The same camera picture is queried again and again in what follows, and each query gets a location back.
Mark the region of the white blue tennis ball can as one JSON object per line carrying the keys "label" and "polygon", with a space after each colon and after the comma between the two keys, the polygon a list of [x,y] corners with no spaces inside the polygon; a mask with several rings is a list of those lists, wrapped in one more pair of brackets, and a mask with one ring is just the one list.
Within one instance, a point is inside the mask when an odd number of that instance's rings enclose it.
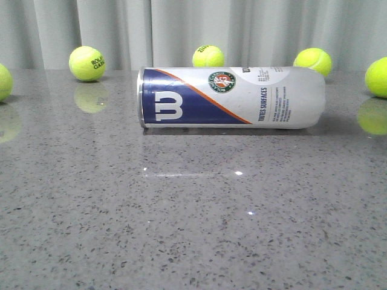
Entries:
{"label": "white blue tennis ball can", "polygon": [[325,109],[325,79],[303,67],[143,68],[142,127],[304,129]]}

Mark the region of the yellow tennis ball centre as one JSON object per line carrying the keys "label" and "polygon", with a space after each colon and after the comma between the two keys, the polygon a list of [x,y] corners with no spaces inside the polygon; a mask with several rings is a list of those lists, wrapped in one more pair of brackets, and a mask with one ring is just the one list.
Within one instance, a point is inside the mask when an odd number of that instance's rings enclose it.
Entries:
{"label": "yellow tennis ball centre", "polygon": [[202,45],[195,50],[192,64],[194,67],[222,67],[224,66],[224,54],[214,45]]}

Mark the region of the yellow tennis ball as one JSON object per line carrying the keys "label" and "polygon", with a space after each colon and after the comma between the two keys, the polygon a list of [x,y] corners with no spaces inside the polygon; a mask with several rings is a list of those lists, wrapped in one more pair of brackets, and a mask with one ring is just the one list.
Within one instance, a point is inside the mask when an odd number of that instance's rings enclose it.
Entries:
{"label": "yellow tennis ball", "polygon": [[222,67],[224,66],[224,54],[214,45],[202,45],[195,50],[192,64],[194,67]]}
{"label": "yellow tennis ball", "polygon": [[386,98],[387,94],[387,57],[382,57],[370,64],[365,74],[368,90],[377,97]]}
{"label": "yellow tennis ball", "polygon": [[0,64],[0,101],[3,102],[10,96],[13,89],[13,77],[11,72],[2,63]]}

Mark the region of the yellow tennis ball Roland Garros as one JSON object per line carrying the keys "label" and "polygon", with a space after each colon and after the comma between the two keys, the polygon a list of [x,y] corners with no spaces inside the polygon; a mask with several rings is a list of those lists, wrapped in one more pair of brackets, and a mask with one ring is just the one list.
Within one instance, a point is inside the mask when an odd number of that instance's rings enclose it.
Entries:
{"label": "yellow tennis ball Roland Garros", "polygon": [[105,68],[104,56],[93,47],[78,47],[69,56],[71,73],[83,82],[98,80],[103,76]]}

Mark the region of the yellow tennis ball Wilson 3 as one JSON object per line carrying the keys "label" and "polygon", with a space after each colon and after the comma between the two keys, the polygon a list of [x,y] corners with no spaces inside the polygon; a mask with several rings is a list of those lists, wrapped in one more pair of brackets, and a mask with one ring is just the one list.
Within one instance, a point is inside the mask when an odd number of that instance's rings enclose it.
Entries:
{"label": "yellow tennis ball Wilson 3", "polygon": [[313,69],[327,77],[332,69],[330,55],[321,48],[307,48],[295,58],[293,65]]}

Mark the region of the yellow tennis ball far right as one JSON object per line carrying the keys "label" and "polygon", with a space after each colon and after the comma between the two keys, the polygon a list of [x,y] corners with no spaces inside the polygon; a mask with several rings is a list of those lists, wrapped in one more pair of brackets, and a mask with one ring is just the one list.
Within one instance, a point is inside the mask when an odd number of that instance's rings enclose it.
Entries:
{"label": "yellow tennis ball far right", "polygon": [[368,90],[377,97],[386,98],[387,94],[387,57],[382,57],[370,64],[365,74]]}

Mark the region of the yellow tennis ball far left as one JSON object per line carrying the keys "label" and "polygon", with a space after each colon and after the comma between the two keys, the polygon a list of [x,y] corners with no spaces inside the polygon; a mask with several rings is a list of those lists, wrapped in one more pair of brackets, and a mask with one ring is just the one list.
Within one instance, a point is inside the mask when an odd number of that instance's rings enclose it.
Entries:
{"label": "yellow tennis ball far left", "polygon": [[11,72],[2,63],[0,64],[0,101],[3,102],[10,96],[13,89],[13,77]]}

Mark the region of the grey pleated curtain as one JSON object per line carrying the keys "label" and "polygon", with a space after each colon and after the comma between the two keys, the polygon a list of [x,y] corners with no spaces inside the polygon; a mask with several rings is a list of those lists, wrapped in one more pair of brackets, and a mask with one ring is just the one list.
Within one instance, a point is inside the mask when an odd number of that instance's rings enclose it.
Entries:
{"label": "grey pleated curtain", "polygon": [[108,69],[190,66],[201,45],[227,66],[287,66],[317,47],[342,71],[386,56],[385,1],[2,1],[1,62],[65,69],[73,49]]}

